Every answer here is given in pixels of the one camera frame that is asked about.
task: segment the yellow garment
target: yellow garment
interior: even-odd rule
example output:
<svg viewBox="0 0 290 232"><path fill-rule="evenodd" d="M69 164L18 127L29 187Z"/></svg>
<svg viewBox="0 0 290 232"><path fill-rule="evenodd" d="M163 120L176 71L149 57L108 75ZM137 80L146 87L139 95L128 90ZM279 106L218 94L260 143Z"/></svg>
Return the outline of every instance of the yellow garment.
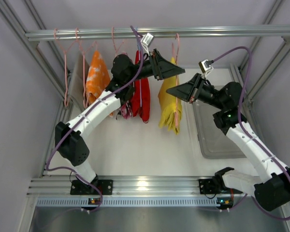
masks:
<svg viewBox="0 0 290 232"><path fill-rule="evenodd" d="M175 64L175 59L172 57L171 62ZM159 127L168 127L168 131L173 130L175 134L179 134L179 122L182 119L182 103L178 99L177 110L178 110L178 127L176 128L176 97L168 94L167 89L176 86L176 76L172 76L163 81L161 89L158 94L160 108L161 108L161 119Z"/></svg>

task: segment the gray floor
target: gray floor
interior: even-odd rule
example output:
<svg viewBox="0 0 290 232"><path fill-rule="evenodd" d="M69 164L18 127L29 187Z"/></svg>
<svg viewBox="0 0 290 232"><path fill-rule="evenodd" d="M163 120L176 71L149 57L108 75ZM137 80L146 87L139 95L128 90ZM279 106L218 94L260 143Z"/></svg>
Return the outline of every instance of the gray floor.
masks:
<svg viewBox="0 0 290 232"><path fill-rule="evenodd" d="M66 208L38 208L32 232L284 232L285 222L273 220L259 211L251 199L230 213L194 207L101 208L88 215L71 211L49 223Z"/></svg>

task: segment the gray tray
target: gray tray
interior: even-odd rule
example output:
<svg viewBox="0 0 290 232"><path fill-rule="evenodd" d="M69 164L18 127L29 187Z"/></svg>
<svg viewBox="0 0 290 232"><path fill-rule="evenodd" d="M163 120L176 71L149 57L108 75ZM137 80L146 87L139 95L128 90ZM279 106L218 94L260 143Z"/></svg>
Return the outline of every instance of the gray tray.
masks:
<svg viewBox="0 0 290 232"><path fill-rule="evenodd" d="M202 155L207 159L242 158L245 155L214 123L213 114L219 109L201 101L193 103Z"/></svg>

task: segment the clothing rod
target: clothing rod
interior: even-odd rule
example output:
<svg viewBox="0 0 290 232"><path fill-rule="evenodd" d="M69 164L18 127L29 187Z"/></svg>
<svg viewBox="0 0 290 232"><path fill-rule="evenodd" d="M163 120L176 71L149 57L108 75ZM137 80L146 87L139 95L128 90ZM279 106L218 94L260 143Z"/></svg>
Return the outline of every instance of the clothing rod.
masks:
<svg viewBox="0 0 290 232"><path fill-rule="evenodd" d="M176 33L180 37L247 37L247 36L290 36L290 25L250 25L231 27L193 27L193 28L138 28L141 34L152 33L156 38L173 38ZM111 39L112 29L79 29L79 39ZM25 36L29 41L52 41L53 30L28 31ZM58 30L56 37L60 40L75 40L75 29ZM134 38L130 28L114 29L114 38Z"/></svg>

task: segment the orange patterned cloth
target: orange patterned cloth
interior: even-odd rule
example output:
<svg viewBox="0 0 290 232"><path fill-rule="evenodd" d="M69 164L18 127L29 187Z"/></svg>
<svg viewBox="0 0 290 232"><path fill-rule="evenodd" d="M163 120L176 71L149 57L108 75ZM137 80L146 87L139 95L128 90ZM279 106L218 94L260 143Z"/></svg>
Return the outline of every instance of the orange patterned cloth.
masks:
<svg viewBox="0 0 290 232"><path fill-rule="evenodd" d="M102 55L100 52L95 51L92 56L86 81L86 96L89 105L99 98L110 81L111 79Z"/></svg>

